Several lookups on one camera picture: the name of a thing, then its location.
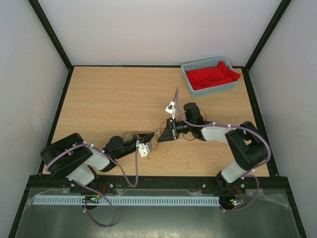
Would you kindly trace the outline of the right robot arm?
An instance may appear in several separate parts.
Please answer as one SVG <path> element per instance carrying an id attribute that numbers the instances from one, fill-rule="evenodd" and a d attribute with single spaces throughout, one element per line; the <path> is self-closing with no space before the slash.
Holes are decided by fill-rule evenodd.
<path id="1" fill-rule="evenodd" d="M 227 142 L 234 160 L 216 176 L 216 186 L 220 192 L 229 192 L 238 179 L 266 164 L 270 159 L 271 150 L 268 143 L 250 121 L 240 125 L 221 125 L 204 120 L 196 103 L 187 103 L 183 109 L 185 117 L 176 120 L 175 102 L 169 103 L 165 111 L 171 114 L 172 118 L 167 120 L 158 142 L 177 140 L 180 134 L 187 133 L 201 141 Z"/>

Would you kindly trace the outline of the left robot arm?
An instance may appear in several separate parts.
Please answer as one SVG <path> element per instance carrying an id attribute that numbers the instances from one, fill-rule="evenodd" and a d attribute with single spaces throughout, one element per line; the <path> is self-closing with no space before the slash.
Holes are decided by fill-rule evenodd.
<path id="1" fill-rule="evenodd" d="M 118 159 L 140 152 L 142 157 L 151 153 L 151 140 L 154 133 L 136 133 L 129 140 L 121 136 L 112 137 L 100 151 L 88 144 L 80 134 L 73 133 L 45 147 L 40 156 L 46 165 L 46 171 L 53 179 L 68 178 L 81 183 L 87 192 L 97 190 L 99 180 L 93 168 L 108 172 L 116 165 Z"/>

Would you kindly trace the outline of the white zip tie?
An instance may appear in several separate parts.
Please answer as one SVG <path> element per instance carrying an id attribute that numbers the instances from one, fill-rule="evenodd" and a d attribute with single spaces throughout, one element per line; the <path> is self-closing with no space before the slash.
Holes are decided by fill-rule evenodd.
<path id="1" fill-rule="evenodd" d="M 153 142 L 153 145 L 155 146 L 155 148 L 157 148 L 159 145 L 158 144 L 159 137 L 160 137 L 160 132 L 159 131 L 155 132 L 155 137 L 154 137 L 154 142 Z"/>

